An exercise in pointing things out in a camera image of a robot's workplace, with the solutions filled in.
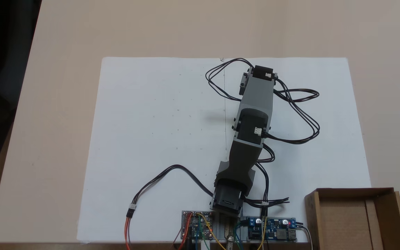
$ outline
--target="white paper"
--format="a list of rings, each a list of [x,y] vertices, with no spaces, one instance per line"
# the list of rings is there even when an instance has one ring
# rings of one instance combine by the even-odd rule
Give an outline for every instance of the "white paper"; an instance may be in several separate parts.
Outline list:
[[[205,72],[219,59],[107,57],[84,180],[77,239],[124,242],[124,221],[140,188],[168,166],[187,167],[210,190],[225,160],[224,99]],[[223,87],[223,75],[216,77]],[[172,241],[181,209],[209,210],[211,198],[176,169],[140,196],[132,241]],[[165,225],[159,233],[149,228]]]
[[[270,177],[269,197],[291,201],[269,209],[268,214],[306,223],[303,198],[315,188],[370,187],[347,60],[249,61],[273,68],[290,89],[320,92],[318,98],[298,104],[319,122],[321,133],[316,139],[302,145],[266,141],[276,153],[273,163],[263,165]],[[225,101],[207,84],[206,71],[220,63],[219,59],[103,59],[78,240],[124,242],[124,221],[133,196],[170,165],[187,167],[214,190],[219,162],[228,157],[239,104]],[[238,96],[247,69],[243,63],[233,63],[216,76],[215,83]],[[271,126],[270,133],[281,138],[311,134],[288,103],[276,96]],[[249,198],[260,199],[264,189],[264,177],[257,170]],[[140,197],[131,222],[132,242],[173,241],[181,210],[209,210],[210,199],[184,172],[172,171]],[[245,205],[243,213],[257,216],[260,211]],[[149,232],[159,224],[164,225],[161,231]],[[305,234],[298,238],[306,241]]]

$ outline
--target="microcontroller board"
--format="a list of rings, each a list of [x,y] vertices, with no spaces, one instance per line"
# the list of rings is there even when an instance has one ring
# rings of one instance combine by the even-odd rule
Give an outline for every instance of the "microcontroller board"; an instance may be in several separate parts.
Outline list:
[[[210,240],[213,238],[211,232],[209,231],[208,227],[206,226],[206,221],[198,215],[197,213],[202,214],[207,222],[210,224],[211,229],[213,228],[213,219],[214,219],[214,212],[211,211],[182,211],[181,212],[181,234],[180,237],[183,239],[184,231],[186,230],[186,220],[189,218],[190,214],[192,213],[191,220],[189,222],[189,226],[192,227],[192,237],[199,237],[201,239],[202,234],[206,240]]]
[[[247,217],[248,240],[262,240],[265,218]],[[268,241],[297,241],[295,218],[267,217],[264,240]]]

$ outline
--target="power module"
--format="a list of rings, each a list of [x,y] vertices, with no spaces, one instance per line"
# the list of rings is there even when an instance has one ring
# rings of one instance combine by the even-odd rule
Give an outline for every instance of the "power module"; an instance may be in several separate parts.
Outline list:
[[[246,217],[249,221],[248,240],[262,240],[265,218]],[[267,217],[265,238],[268,241],[297,241],[295,218]]]

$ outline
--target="brown cardboard box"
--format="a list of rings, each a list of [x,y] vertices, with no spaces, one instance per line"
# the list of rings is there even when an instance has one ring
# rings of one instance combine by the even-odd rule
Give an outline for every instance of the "brown cardboard box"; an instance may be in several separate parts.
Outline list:
[[[400,250],[393,188],[316,189],[305,197],[314,250]]]

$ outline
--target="robotic arm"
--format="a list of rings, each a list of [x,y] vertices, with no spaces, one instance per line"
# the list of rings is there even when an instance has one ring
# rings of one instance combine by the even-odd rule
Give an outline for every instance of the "robotic arm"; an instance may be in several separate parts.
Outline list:
[[[235,130],[229,161],[221,161],[214,182],[211,209],[239,217],[243,196],[247,196],[254,181],[251,168],[262,152],[262,131],[268,133],[273,113],[273,69],[250,67],[243,73],[239,94],[243,95],[232,127]]]

